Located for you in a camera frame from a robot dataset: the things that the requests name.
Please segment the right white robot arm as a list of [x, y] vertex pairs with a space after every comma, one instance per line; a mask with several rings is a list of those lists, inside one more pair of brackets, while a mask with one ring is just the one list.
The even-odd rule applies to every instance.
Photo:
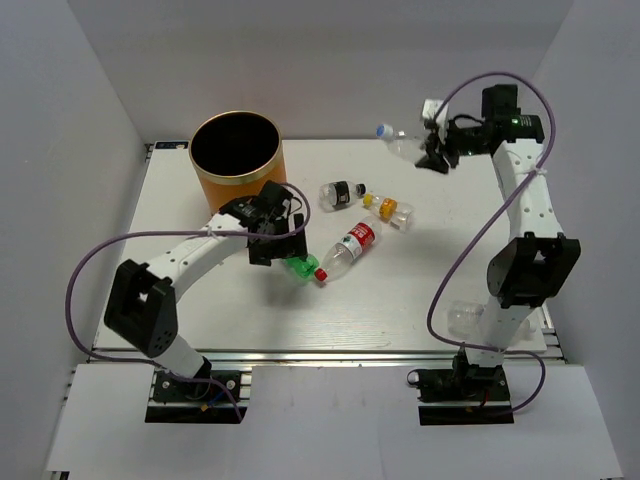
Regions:
[[505, 351], [531, 312], [558, 294], [581, 245], [554, 213], [542, 168], [552, 139], [538, 116], [522, 113], [516, 85], [485, 88], [474, 126], [458, 126], [442, 100], [425, 101], [421, 119], [428, 135], [418, 167], [446, 173], [463, 156], [489, 155], [509, 220], [508, 243], [487, 267], [489, 300], [451, 367], [410, 377], [415, 385], [452, 387], [472, 399], [499, 381]]

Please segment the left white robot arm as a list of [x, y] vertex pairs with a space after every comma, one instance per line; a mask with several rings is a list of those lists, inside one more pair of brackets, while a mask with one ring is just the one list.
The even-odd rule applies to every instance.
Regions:
[[180, 336], [177, 305], [191, 286], [242, 250], [260, 266], [306, 255], [310, 215], [294, 212], [293, 202], [309, 204], [294, 185], [268, 181], [258, 194], [223, 205], [201, 229], [184, 232], [183, 242], [164, 254], [121, 263], [106, 304], [106, 327], [177, 379], [188, 398], [205, 396], [211, 364]]

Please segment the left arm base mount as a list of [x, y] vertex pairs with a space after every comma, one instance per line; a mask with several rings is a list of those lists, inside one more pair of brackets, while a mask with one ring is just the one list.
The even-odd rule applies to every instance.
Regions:
[[239, 370], [213, 370], [214, 384], [187, 383], [156, 370], [146, 407], [148, 424], [234, 425], [248, 408], [247, 375]]

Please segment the green plastic bottle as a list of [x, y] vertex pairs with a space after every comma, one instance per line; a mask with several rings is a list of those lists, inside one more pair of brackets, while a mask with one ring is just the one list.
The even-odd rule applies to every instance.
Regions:
[[319, 268], [319, 261], [312, 254], [282, 259], [281, 263], [284, 266], [286, 278], [296, 285], [309, 283]]

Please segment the blue-cap clear bottle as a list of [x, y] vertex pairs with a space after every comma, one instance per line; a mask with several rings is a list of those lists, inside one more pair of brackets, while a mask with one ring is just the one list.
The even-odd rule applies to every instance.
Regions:
[[418, 163], [426, 156], [425, 137], [422, 135], [396, 130], [391, 125], [383, 123], [376, 127], [376, 137], [393, 155], [412, 164]]

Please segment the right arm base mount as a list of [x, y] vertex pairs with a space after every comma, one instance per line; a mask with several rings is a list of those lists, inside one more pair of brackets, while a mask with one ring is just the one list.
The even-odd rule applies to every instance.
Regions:
[[464, 352], [442, 369], [414, 369], [407, 384], [418, 391], [422, 426], [504, 425], [514, 422], [511, 395], [501, 366], [471, 364]]

